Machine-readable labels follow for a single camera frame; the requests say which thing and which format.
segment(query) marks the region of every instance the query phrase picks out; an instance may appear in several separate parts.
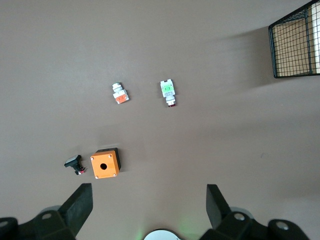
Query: wire basket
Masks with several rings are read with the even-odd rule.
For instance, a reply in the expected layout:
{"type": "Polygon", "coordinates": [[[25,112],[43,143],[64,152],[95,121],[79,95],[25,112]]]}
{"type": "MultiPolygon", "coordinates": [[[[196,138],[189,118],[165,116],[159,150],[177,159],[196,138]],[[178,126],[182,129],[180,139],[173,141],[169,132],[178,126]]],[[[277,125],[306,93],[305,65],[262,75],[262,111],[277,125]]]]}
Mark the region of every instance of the wire basket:
{"type": "Polygon", "coordinates": [[[275,78],[320,75],[320,0],[269,26],[275,78]]]}

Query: black wire mesh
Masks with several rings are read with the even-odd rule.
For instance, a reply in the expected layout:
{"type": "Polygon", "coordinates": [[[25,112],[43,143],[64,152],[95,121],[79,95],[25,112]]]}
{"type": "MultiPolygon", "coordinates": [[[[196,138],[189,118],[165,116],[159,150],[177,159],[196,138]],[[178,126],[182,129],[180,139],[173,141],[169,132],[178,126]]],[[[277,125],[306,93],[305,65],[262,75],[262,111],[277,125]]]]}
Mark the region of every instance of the black wire mesh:
{"type": "Polygon", "coordinates": [[[320,0],[269,26],[275,78],[320,75],[320,0]]]}

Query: electrical component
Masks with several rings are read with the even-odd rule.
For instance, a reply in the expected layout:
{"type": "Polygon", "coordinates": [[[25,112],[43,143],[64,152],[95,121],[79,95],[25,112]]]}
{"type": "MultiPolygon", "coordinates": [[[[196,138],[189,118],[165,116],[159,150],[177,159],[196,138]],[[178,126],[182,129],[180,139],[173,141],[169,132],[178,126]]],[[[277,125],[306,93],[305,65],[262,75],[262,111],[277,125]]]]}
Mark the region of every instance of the electrical component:
{"type": "Polygon", "coordinates": [[[175,99],[175,88],[174,84],[171,79],[168,79],[167,81],[161,81],[160,87],[162,91],[162,95],[165,98],[166,103],[168,104],[168,107],[174,107],[176,105],[176,99],[175,99]]]}
{"type": "Polygon", "coordinates": [[[96,179],[115,177],[120,171],[121,164],[116,147],[98,150],[90,159],[96,179]]]}
{"type": "Polygon", "coordinates": [[[112,89],[114,91],[113,97],[118,104],[122,104],[129,100],[127,91],[123,89],[120,82],[116,82],[115,84],[113,84],[112,89]]]}
{"type": "Polygon", "coordinates": [[[80,160],[81,160],[81,156],[80,155],[76,155],[76,156],[73,156],[71,158],[69,158],[64,166],[67,168],[67,167],[72,167],[75,171],[75,174],[77,175],[81,175],[81,174],[84,174],[86,172],[86,168],[81,166],[80,164],[80,160]]]}

